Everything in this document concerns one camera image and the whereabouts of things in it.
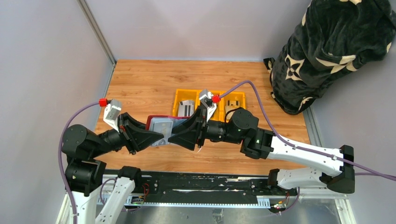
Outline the red card holder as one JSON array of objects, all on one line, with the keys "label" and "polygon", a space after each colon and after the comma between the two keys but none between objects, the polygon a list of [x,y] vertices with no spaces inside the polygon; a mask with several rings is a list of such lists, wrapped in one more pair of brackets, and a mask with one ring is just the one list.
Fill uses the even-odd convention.
[{"label": "red card holder", "polygon": [[157,140],[153,144],[152,147],[172,145],[168,141],[168,139],[173,136],[172,129],[184,121],[186,121],[189,117],[174,117],[174,116],[165,116],[165,115],[150,115],[147,118],[146,122],[146,130],[153,131],[156,133],[160,133],[163,135],[163,138]]}]

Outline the silver VIP credit card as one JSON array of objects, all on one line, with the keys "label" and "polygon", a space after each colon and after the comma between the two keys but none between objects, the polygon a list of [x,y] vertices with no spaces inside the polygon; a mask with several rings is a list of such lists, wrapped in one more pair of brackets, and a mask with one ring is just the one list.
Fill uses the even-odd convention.
[{"label": "silver VIP credit card", "polygon": [[149,130],[160,133],[163,135],[163,137],[160,140],[157,140],[154,142],[151,146],[157,147],[157,146],[165,146],[169,145],[169,137],[172,134],[172,128],[173,128],[173,121],[155,121],[150,125]]}]

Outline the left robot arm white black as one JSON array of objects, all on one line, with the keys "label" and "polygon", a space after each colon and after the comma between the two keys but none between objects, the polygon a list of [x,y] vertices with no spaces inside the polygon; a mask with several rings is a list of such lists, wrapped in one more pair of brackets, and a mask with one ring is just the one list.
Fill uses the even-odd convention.
[{"label": "left robot arm white black", "polygon": [[71,190],[70,203],[75,224],[116,223],[130,193],[143,187],[141,170],[123,166],[118,171],[115,186],[100,213],[96,203],[101,196],[106,163],[96,157],[117,152],[126,147],[131,154],[146,149],[164,137],[145,128],[145,124],[122,113],[116,121],[117,129],[95,134],[83,125],[67,128],[62,139],[62,153],[67,156],[65,170],[67,187]]}]

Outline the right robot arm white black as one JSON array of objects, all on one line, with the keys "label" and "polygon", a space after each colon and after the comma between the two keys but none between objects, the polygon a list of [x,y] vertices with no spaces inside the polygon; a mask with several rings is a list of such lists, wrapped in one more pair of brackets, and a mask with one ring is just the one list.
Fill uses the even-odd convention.
[{"label": "right robot arm white black", "polygon": [[205,140],[240,145],[240,152],[252,159],[291,161],[299,169],[272,169],[267,190],[278,195],[296,187],[326,187],[337,193],[355,192],[354,148],[324,148],[285,138],[258,127],[259,119],[238,108],[226,121],[206,119],[206,110],[197,109],[186,121],[172,129],[168,141],[189,150],[202,147]]}]

